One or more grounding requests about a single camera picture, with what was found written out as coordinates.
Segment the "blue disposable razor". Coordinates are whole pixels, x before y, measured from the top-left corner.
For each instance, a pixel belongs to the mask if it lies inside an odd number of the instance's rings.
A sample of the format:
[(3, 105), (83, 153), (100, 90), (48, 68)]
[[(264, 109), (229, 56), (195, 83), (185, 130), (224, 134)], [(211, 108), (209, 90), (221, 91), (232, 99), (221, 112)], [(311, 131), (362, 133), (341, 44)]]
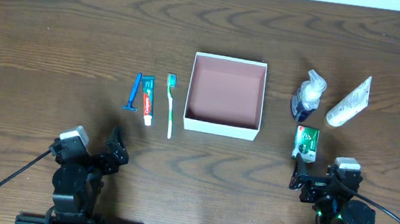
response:
[(140, 86), (140, 82), (141, 82), (141, 78), (142, 78), (142, 74), (138, 73), (137, 76), (135, 77), (135, 81), (133, 83), (133, 87), (131, 89), (131, 93), (129, 95), (129, 99), (127, 104), (123, 105), (121, 108), (128, 110), (128, 111), (132, 111), (132, 112), (136, 112), (137, 109), (136, 107), (134, 107), (134, 100), (136, 98), (137, 95), (137, 91), (139, 90), (139, 86)]

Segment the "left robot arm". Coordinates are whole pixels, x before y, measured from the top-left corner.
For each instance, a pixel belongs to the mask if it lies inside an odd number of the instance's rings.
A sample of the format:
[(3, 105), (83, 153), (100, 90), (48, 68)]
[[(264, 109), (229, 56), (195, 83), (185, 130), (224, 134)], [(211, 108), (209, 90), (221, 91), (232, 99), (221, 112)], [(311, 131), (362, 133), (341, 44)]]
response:
[(115, 128), (106, 139), (106, 152), (91, 155), (87, 151), (89, 138), (81, 125), (60, 133), (49, 147), (60, 168), (52, 178), (53, 202), (59, 219), (85, 220), (93, 218), (96, 199), (102, 189), (102, 177), (117, 173), (128, 164), (129, 155)]

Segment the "green red toothpaste tube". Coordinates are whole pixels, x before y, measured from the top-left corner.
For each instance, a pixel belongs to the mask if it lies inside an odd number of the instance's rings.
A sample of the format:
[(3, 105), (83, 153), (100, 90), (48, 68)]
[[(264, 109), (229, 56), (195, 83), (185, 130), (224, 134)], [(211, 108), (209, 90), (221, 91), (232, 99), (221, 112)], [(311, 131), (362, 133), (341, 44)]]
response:
[(153, 121), (153, 91), (155, 84), (155, 77), (143, 76), (143, 122), (145, 126), (151, 126)]

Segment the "white lotion tube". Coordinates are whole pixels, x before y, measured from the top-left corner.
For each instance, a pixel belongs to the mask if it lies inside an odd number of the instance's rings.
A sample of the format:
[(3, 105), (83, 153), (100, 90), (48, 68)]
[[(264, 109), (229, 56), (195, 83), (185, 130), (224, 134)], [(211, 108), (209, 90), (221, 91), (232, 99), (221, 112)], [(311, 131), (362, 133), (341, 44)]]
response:
[(330, 126), (342, 126), (368, 106), (372, 79), (369, 76), (362, 84), (352, 90), (341, 102), (326, 113), (326, 122)]

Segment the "green soap bar box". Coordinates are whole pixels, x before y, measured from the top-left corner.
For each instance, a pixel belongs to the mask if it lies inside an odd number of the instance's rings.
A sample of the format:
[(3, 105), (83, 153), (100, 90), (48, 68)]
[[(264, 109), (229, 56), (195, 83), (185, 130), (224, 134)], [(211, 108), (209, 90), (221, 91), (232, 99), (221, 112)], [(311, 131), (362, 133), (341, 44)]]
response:
[(303, 161), (312, 163), (316, 161), (317, 144), (320, 138), (320, 131), (316, 128), (310, 128), (299, 125), (294, 137), (294, 147), (291, 157), (296, 158), (300, 154)]

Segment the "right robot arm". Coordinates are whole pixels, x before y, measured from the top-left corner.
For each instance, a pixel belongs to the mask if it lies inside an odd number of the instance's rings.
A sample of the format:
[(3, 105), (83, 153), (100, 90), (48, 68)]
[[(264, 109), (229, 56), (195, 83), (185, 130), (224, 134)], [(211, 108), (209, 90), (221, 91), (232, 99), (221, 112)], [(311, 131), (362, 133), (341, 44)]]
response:
[(353, 198), (363, 178), (356, 159), (339, 157), (323, 176), (309, 173), (301, 154), (296, 157), (289, 188), (299, 190), (299, 200), (311, 203), (316, 224), (374, 224), (376, 213)]

